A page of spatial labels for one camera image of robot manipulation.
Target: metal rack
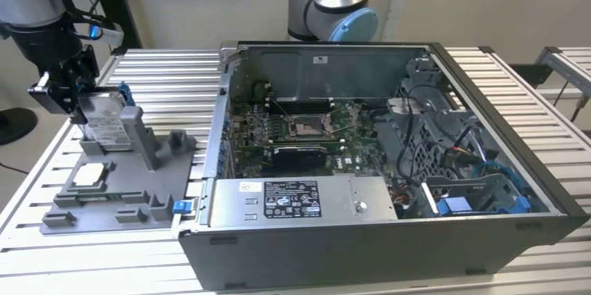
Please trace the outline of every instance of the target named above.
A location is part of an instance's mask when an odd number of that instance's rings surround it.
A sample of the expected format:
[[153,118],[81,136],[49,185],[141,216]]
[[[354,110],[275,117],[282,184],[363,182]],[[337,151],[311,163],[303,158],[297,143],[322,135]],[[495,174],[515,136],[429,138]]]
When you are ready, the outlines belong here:
[[[495,53],[451,56],[568,191],[591,213],[591,141]],[[221,78],[218,51],[131,50],[110,58],[103,81],[126,81],[157,132],[198,139],[187,198],[201,193],[206,141]],[[0,214],[0,289],[23,294],[186,294],[202,287],[169,230],[43,236],[41,219],[81,156],[81,131],[65,124]],[[494,276],[291,289],[282,294],[556,294],[591,292],[591,224],[560,244],[527,250]]]
[[546,47],[536,63],[548,64],[586,96],[591,96],[591,48]]

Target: white wall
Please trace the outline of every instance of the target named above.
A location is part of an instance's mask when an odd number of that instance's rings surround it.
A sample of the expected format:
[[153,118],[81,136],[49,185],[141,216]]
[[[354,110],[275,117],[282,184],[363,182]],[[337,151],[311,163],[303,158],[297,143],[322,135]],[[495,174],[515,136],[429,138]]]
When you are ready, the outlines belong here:
[[[287,36],[287,0],[130,0],[145,46],[218,48]],[[371,0],[385,21],[390,0]]]
[[407,0],[395,39],[491,46],[532,63],[545,46],[591,46],[591,0]]

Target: power supply label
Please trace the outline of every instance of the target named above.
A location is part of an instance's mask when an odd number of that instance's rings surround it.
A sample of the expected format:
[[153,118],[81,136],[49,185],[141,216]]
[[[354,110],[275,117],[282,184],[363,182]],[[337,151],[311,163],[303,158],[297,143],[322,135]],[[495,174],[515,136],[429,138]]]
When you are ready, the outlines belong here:
[[317,181],[266,182],[266,217],[322,217]]

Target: blue latch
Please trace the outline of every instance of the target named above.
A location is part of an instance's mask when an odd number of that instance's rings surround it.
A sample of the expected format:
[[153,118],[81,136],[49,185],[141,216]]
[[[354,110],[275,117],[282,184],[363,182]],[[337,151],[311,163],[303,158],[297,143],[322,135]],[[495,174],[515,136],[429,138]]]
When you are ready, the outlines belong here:
[[175,214],[189,214],[194,210],[194,202],[179,200],[173,205],[173,213]]

